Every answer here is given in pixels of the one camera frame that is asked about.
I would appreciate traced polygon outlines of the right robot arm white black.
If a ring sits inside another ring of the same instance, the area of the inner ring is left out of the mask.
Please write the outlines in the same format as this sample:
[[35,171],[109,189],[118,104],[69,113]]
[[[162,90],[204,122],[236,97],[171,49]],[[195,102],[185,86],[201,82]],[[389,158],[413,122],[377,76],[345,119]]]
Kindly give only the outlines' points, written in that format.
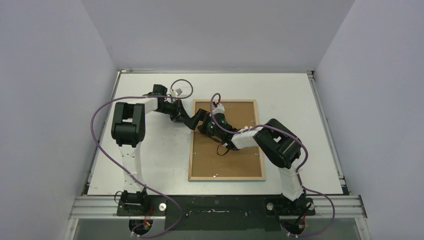
[[275,118],[266,124],[237,129],[229,124],[222,112],[210,113],[199,109],[193,117],[183,122],[189,129],[198,130],[202,135],[225,147],[238,151],[258,147],[278,167],[283,184],[282,207],[290,215],[302,208],[310,207],[306,191],[302,187],[294,161],[301,156],[301,140]]

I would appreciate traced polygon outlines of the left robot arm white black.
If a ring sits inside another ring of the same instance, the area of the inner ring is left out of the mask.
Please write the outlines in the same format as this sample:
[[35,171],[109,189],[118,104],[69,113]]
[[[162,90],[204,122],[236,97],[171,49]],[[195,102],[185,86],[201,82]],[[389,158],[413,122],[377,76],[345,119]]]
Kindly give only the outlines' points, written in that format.
[[119,147],[124,171],[124,187],[119,199],[119,207],[144,215],[151,204],[143,183],[141,165],[141,143],[146,134],[146,114],[163,113],[173,122],[183,122],[188,115],[181,100],[180,88],[168,90],[165,86],[155,84],[152,92],[141,99],[120,101],[114,106],[111,136]]

